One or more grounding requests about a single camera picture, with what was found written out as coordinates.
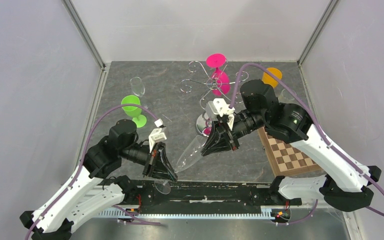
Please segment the clear wine glass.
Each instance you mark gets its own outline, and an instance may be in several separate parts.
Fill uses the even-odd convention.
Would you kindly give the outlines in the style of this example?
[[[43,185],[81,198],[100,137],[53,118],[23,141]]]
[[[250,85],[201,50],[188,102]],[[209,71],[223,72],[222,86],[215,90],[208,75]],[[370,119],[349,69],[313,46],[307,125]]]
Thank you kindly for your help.
[[[150,105],[148,101],[144,98],[146,88],[142,79],[138,76],[135,76],[131,78],[129,82],[130,82],[130,86],[133,94],[140,99],[141,105],[144,108],[149,109]]]

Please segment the chrome wine glass rack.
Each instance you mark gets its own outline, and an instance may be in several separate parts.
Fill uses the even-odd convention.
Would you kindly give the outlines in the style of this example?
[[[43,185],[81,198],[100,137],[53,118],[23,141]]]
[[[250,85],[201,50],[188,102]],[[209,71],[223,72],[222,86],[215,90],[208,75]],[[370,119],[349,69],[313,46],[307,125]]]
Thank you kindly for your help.
[[[226,64],[226,67],[224,67],[224,71],[226,73],[228,63]],[[189,94],[193,91],[192,83],[199,84],[201,86],[204,86],[204,91],[200,95],[199,98],[199,106],[201,109],[203,109],[203,112],[197,117],[195,122],[195,129],[197,133],[201,136],[208,137],[211,129],[212,129],[212,120],[208,117],[207,113],[205,112],[205,106],[207,102],[212,101],[214,98],[223,98],[226,102],[229,102],[231,100],[231,96],[228,96],[229,92],[233,89],[235,84],[235,79],[231,81],[229,79],[230,84],[230,91],[227,94],[223,94],[222,96],[215,96],[212,92],[212,79],[211,76],[213,72],[215,71],[214,68],[210,68],[207,70],[204,65],[200,61],[191,61],[188,63],[187,70],[191,74],[195,74],[198,70],[203,70],[205,76],[201,77],[202,80],[194,80],[194,79],[183,79],[180,81],[180,87],[179,89],[185,93]]]

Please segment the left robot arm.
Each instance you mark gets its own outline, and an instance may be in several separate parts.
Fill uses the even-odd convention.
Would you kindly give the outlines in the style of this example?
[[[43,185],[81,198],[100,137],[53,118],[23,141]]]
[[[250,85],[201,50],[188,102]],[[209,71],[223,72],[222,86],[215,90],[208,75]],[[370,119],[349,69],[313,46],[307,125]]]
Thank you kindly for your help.
[[[119,120],[96,145],[90,147],[69,179],[37,210],[20,216],[28,229],[27,240],[68,240],[85,222],[102,210],[119,203],[131,204],[139,196],[137,186],[126,176],[110,181],[88,200],[80,200],[98,184],[121,167],[123,160],[143,166],[146,177],[177,181],[164,141],[166,127],[161,119],[148,138],[139,142],[137,125],[130,119]]]

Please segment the green wine glass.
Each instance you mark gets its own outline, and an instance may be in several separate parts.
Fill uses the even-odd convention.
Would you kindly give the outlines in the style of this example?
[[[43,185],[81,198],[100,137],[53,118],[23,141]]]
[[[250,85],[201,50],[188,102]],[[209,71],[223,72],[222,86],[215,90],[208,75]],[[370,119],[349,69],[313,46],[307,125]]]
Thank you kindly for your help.
[[[121,100],[121,104],[134,104],[141,106],[141,102],[138,96],[136,95],[127,95]],[[142,115],[142,109],[137,106],[124,106],[122,107],[124,112],[131,117],[131,120],[136,124],[138,128],[142,128],[147,123],[147,118]]]

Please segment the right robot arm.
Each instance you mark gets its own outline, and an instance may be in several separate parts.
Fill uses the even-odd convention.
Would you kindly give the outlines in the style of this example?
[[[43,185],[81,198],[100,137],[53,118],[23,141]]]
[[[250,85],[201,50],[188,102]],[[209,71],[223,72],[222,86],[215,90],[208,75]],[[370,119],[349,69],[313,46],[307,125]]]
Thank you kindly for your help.
[[[240,146],[240,138],[264,128],[269,136],[298,149],[324,170],[324,175],[318,177],[277,176],[268,190],[273,203],[324,200],[343,212],[371,205],[374,192],[369,185],[377,182],[381,175],[377,166],[365,166],[335,152],[303,107],[279,102],[273,87],[261,80],[245,82],[240,94],[245,106],[240,112],[230,108],[223,98],[206,104],[212,129],[201,150],[202,156],[235,151]]]

